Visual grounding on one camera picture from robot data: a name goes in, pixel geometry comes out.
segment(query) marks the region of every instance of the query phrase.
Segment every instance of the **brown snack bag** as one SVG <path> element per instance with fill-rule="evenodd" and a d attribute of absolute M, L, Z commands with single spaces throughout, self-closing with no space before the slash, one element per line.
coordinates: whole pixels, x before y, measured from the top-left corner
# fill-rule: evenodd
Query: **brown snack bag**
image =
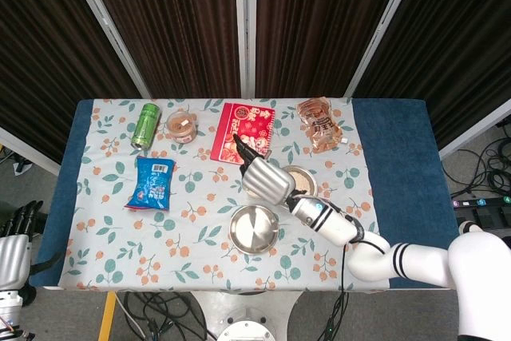
<path fill-rule="evenodd" d="M 341 141 L 343 131 L 334 123 L 330 101 L 326 97 L 314 97 L 296 106 L 298 115 L 307 126 L 315 153 L 328 151 Z"/>

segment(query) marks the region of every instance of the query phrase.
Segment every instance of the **metal frame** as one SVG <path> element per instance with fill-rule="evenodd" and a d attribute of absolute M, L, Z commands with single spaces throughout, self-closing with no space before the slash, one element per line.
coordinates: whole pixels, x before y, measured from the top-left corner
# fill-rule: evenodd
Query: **metal frame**
<path fill-rule="evenodd" d="M 241 97 L 256 95 L 257 0 L 236 0 Z"/>
<path fill-rule="evenodd" d="M 380 22 L 376 27 L 376 31 L 374 32 L 373 37 L 371 38 L 369 45 L 366 48 L 366 52 L 362 56 L 362 60 L 358 64 L 355 74 L 351 78 L 350 84 L 344 93 L 344 97 L 352 97 L 353 93 L 355 93 L 355 90 L 357 89 L 360 80 L 362 80 L 362 76 L 366 72 L 367 66 L 373 58 L 376 49 L 382 41 L 383 35 L 385 35 L 385 32 L 390 22 L 392 21 L 392 18 L 394 17 L 399 4 L 401 4 L 401 0 L 389 0 L 387 3 L 385 11 L 383 11 L 382 18 L 380 19 Z"/>
<path fill-rule="evenodd" d="M 121 60 L 123 66 L 126 68 L 128 75 L 132 78 L 133 83 L 138 89 L 138 92 L 140 92 L 144 99 L 150 99 L 151 93 L 145 85 L 144 79 L 138 71 L 137 65 L 133 61 L 133 58 L 131 57 L 128 48 L 122 40 L 119 31 L 117 31 L 117 28 L 115 27 L 115 24 L 113 23 L 113 20 L 110 17 L 105 4 L 102 0 L 86 1 L 89 4 L 90 9 L 93 11 L 94 16 L 99 22 L 101 28 L 103 29 L 103 32 L 105 32 L 106 37 L 109 39 L 109 42 L 115 50 L 117 56 Z"/>
<path fill-rule="evenodd" d="M 451 141 L 448 145 L 442 148 L 438 154 L 440 155 L 440 160 L 445 159 L 451 153 L 456 151 L 462 145 L 464 145 L 467 141 L 472 140 L 476 136 L 479 136 L 481 133 L 485 132 L 489 127 L 498 123 L 504 117 L 511 114 L 511 99 L 509 99 L 506 103 L 495 109 L 490 115 L 480 120 L 477 124 L 473 125 L 469 129 L 467 129 L 464 133 L 458 136 L 456 139 Z"/>
<path fill-rule="evenodd" d="M 2 142 L 2 144 L 11 151 L 16 152 L 17 154 L 39 165 L 41 168 L 51 172 L 55 176 L 58 176 L 58 173 L 61 170 L 61 166 L 59 164 L 3 128 L 0 128 L 0 142 Z"/>

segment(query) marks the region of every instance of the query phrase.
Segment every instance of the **small jar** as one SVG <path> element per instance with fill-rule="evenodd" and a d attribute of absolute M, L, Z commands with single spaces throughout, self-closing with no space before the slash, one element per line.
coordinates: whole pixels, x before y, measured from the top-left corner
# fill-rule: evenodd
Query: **small jar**
<path fill-rule="evenodd" d="M 196 115 L 188 112 L 172 113 L 167 119 L 167 128 L 176 143 L 186 144 L 197 136 Z"/>

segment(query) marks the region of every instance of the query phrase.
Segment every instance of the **blue tablecloth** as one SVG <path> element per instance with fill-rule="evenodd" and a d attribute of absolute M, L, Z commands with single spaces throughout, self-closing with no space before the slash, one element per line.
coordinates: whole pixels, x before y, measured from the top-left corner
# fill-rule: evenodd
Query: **blue tablecloth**
<path fill-rule="evenodd" d="M 65 252 L 77 195 L 77 176 L 89 130 L 92 100 L 78 104 L 69 134 L 38 262 Z M 458 234 L 424 101 L 354 99 L 380 234 L 390 244 L 447 248 Z M 34 286 L 56 286 L 64 259 L 32 276 Z M 431 287 L 401 278 L 390 288 Z"/>

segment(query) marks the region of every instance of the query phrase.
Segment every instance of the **floral tablecloth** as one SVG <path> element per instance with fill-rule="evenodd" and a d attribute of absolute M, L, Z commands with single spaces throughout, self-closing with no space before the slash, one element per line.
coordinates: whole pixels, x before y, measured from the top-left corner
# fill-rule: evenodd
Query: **floral tablecloth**
<path fill-rule="evenodd" d="M 350 99 L 331 99 L 335 120 L 348 144 L 325 153 L 311 151 L 295 111 L 303 99 L 158 99 L 161 121 L 178 109 L 196 113 L 199 135 L 175 144 L 164 124 L 157 128 L 148 157 L 176 162 L 170 210 L 124 208 L 133 193 L 137 152 L 130 145 L 146 100 L 95 100 L 77 180 L 73 225 L 59 285 L 66 289 L 120 290 L 338 290 L 342 250 L 302 225 L 283 208 L 279 239 L 269 252 L 247 256 L 228 238 L 233 212 L 260 203 L 241 188 L 240 171 L 209 159 L 225 101 L 275 109 L 270 161 L 294 164 L 316 177 L 319 195 L 358 217 L 377 232 L 363 147 Z M 347 258 L 352 245 L 347 245 Z M 350 290 L 386 289 L 388 281 L 369 284 L 345 271 Z"/>

